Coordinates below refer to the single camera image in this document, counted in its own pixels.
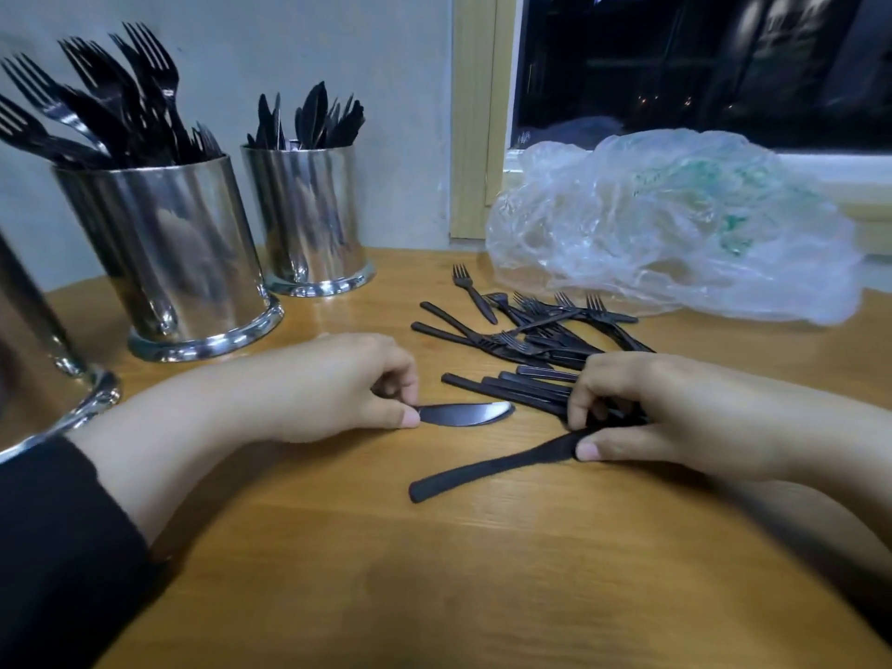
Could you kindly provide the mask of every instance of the stainless steel cutlery holder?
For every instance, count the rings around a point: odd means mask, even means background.
[[[0,462],[82,424],[119,396],[113,374],[77,355],[0,235]]]
[[[329,296],[374,276],[358,236],[352,146],[291,151],[242,146],[242,155],[266,233],[271,291]]]
[[[230,157],[53,172],[127,310],[128,347],[140,359],[216,357],[281,321]]]

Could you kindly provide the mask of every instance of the white wall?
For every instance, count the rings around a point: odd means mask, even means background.
[[[56,40],[81,35],[114,52],[107,33],[120,33],[123,20],[146,22],[171,51],[180,112],[233,154],[255,238],[238,146],[256,129],[257,99],[282,91],[294,113],[325,79],[329,94],[355,92],[366,107],[357,142],[363,243],[449,246],[452,0],[0,0],[0,55],[26,52],[75,84]],[[24,104],[2,73],[0,93]],[[52,289],[102,269],[47,164],[0,144],[0,230]]]

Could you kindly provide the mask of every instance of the knife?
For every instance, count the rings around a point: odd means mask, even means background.
[[[493,474],[507,472],[510,469],[576,459],[576,444],[587,434],[596,432],[597,429],[599,427],[563,434],[556,439],[546,441],[540,446],[521,453],[515,453],[504,458],[496,458],[495,460],[485,460],[484,462],[477,462],[473,465],[465,465],[451,469],[448,472],[440,472],[433,476],[428,476],[409,484],[408,497],[412,502],[418,504],[440,495],[440,493],[451,491],[465,483],[471,483]]]
[[[437,404],[419,406],[421,422],[444,427],[474,427],[504,420],[514,413],[514,404],[494,401],[485,404]]]

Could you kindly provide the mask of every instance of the window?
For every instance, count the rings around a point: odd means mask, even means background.
[[[459,102],[467,45],[455,1],[460,131],[474,116]],[[592,149],[615,133],[688,127],[743,133],[784,154],[862,222],[871,252],[892,252],[892,0],[486,1],[476,32],[488,28],[492,40],[466,68],[489,84],[487,144],[475,136],[485,180],[476,204],[454,206],[476,215],[457,222],[454,212],[453,235],[483,236],[518,150],[545,140]]]

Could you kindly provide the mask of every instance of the plastic bag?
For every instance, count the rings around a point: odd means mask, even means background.
[[[736,133],[540,143],[499,195],[486,247],[522,291],[608,291],[633,314],[687,307],[840,324],[858,309],[855,226],[816,181]]]

